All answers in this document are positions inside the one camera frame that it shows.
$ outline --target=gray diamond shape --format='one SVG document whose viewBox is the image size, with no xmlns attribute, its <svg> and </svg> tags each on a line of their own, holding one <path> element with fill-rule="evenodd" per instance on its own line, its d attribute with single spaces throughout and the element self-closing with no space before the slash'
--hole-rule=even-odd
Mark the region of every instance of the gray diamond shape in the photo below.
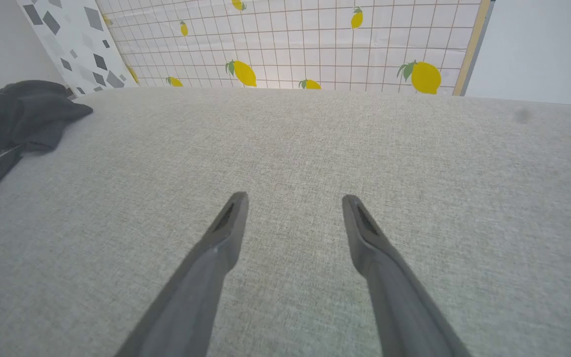
<svg viewBox="0 0 571 357">
<path fill-rule="evenodd" d="M 61 28 L 61 25 L 58 24 L 58 22 L 54 19 L 54 17 L 52 17 L 52 14 L 50 14 L 49 11 L 47 11 L 43 16 L 43 22 L 46 23 L 46 25 L 50 28 L 50 31 L 52 31 L 52 33 L 55 35 Z"/>
<path fill-rule="evenodd" d="M 28 14 L 32 24 L 43 25 L 43 21 L 41 21 L 41 17 L 39 16 L 37 9 L 34 8 L 34 5 L 23 5 L 23 9 L 25 9 L 25 12 Z"/>
<path fill-rule="evenodd" d="M 63 67 L 65 67 L 65 69 L 72 70 L 72 66 L 70 66 L 70 63 L 65 59 L 61 59 L 61 63 L 63 63 Z"/>
<path fill-rule="evenodd" d="M 94 74 L 94 79 L 96 80 L 96 83 L 107 86 L 107 84 L 105 84 L 105 79 L 102 77 L 102 75 L 100 75 L 96 72 L 92 72 L 92 73 Z"/>
<path fill-rule="evenodd" d="M 107 70 L 107 66 L 105 65 L 105 60 L 103 59 L 103 57 L 94 54 L 94 60 L 96 61 L 96 66 L 98 68 L 102 68 L 104 70 Z"/>
<path fill-rule="evenodd" d="M 57 38 L 55 38 L 54 35 L 46 34 L 43 36 L 43 41 L 45 41 L 46 45 L 48 45 L 48 48 L 50 48 L 52 53 L 56 56 L 61 57 L 63 54 L 65 54 L 63 48 L 61 45 L 59 45 Z"/>
<path fill-rule="evenodd" d="M 61 6 L 61 0 L 48 0 L 48 2 L 54 6 L 61 7 L 61 9 L 63 8 L 63 6 Z"/>
<path fill-rule="evenodd" d="M 103 30 L 103 25 L 100 21 L 100 15 L 98 11 L 95 9 L 90 9 L 89 7 L 84 6 L 85 14 L 88 16 L 89 25 L 97 30 Z"/>
<path fill-rule="evenodd" d="M 77 64 L 77 68 L 79 70 L 79 73 L 81 74 L 81 77 L 83 77 L 84 79 L 86 79 L 87 81 L 96 84 L 96 79 L 94 78 L 93 73 L 88 70 L 87 68 Z"/>
<path fill-rule="evenodd" d="M 90 49 L 93 50 L 94 49 L 94 41 L 92 41 L 92 39 L 87 36 L 86 34 L 82 34 L 83 37 L 83 43 Z"/>
<path fill-rule="evenodd" d="M 125 86 L 111 70 L 109 71 L 109 75 L 107 75 L 107 83 L 111 84 L 113 88 L 122 88 Z"/>
</svg>

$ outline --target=dark garment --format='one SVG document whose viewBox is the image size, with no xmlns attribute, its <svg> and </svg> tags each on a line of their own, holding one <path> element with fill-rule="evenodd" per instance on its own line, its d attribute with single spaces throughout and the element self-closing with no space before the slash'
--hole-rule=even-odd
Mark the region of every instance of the dark garment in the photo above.
<svg viewBox="0 0 571 357">
<path fill-rule="evenodd" d="M 63 85 L 23 81 L 0 90 L 0 180 L 24 151 L 52 151 L 63 129 L 92 108 L 73 103 Z"/>
</svg>

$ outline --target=white grid wall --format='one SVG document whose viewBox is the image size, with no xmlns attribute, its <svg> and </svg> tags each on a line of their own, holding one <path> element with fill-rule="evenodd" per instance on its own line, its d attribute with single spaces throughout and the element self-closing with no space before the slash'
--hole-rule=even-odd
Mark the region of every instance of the white grid wall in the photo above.
<svg viewBox="0 0 571 357">
<path fill-rule="evenodd" d="M 249 65 L 258 88 L 415 93 L 399 67 L 425 61 L 451 95 L 481 0 L 98 0 L 125 63 L 143 86 L 241 87 L 226 71 Z M 352 29 L 354 7 L 362 24 Z M 187 36 L 181 32 L 186 24 Z"/>
</svg>

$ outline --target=yellow lemon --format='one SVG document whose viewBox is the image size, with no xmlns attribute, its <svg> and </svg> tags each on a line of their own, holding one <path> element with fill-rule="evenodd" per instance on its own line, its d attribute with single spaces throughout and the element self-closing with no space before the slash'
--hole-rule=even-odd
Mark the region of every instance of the yellow lemon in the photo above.
<svg viewBox="0 0 571 357">
<path fill-rule="evenodd" d="M 184 87 L 176 77 L 167 77 L 167 83 L 174 87 Z"/>
<path fill-rule="evenodd" d="M 354 7 L 354 16 L 351 17 L 351 27 L 352 29 L 358 29 L 363 23 L 363 11 L 360 7 Z"/>
<path fill-rule="evenodd" d="M 321 89 L 320 84 L 311 79 L 304 79 L 303 81 L 300 81 L 299 87 L 303 89 Z"/>
<path fill-rule="evenodd" d="M 109 25 L 113 23 L 111 20 L 109 20 L 109 18 L 105 14 L 103 14 L 103 21 L 105 22 L 105 25 L 107 25 L 107 27 L 109 27 Z"/>
<path fill-rule="evenodd" d="M 131 67 L 129 67 L 128 65 L 125 65 L 125 66 L 127 67 L 127 70 L 129 70 L 129 73 L 131 73 L 133 80 L 136 81 L 136 83 L 140 83 L 140 81 L 138 81 L 138 75 L 136 75 L 136 72 L 134 72 L 133 69 Z"/>
<path fill-rule="evenodd" d="M 179 21 L 179 30 L 182 32 L 182 36 L 188 35 L 188 27 L 182 20 Z"/>
<path fill-rule="evenodd" d="M 257 86 L 257 77 L 254 75 L 252 68 L 241 61 L 232 60 L 226 63 L 226 71 L 231 75 L 236 73 L 239 81 L 249 87 Z"/>
<path fill-rule="evenodd" d="M 440 71 L 434 65 L 426 62 L 413 61 L 403 64 L 400 66 L 396 77 L 400 75 L 400 72 L 405 77 L 405 82 L 411 75 L 411 83 L 415 90 L 420 93 L 436 94 L 440 83 L 442 83 Z"/>
<path fill-rule="evenodd" d="M 238 9 L 239 11 L 245 10 L 245 4 L 242 0 L 233 0 L 233 6 L 235 6 L 235 9 Z"/>
</svg>

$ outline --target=wooden frame edge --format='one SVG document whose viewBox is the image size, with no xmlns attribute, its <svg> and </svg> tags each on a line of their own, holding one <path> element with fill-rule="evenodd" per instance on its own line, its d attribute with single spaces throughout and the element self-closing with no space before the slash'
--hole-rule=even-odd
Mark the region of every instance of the wooden frame edge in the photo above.
<svg viewBox="0 0 571 357">
<path fill-rule="evenodd" d="M 477 12 L 477 18 L 475 19 L 475 25 L 473 26 L 473 32 L 471 32 L 471 39 L 468 43 L 468 48 L 466 49 L 466 55 L 464 55 L 462 69 L 459 71 L 457 83 L 453 89 L 453 95 L 460 95 L 462 93 L 462 87 L 464 86 L 464 82 L 466 82 L 468 70 L 471 68 L 473 55 L 475 54 L 477 43 L 482 35 L 483 24 L 486 21 L 486 15 L 488 14 L 489 7 L 490 0 L 482 0 L 480 3 L 480 9 Z"/>
</svg>

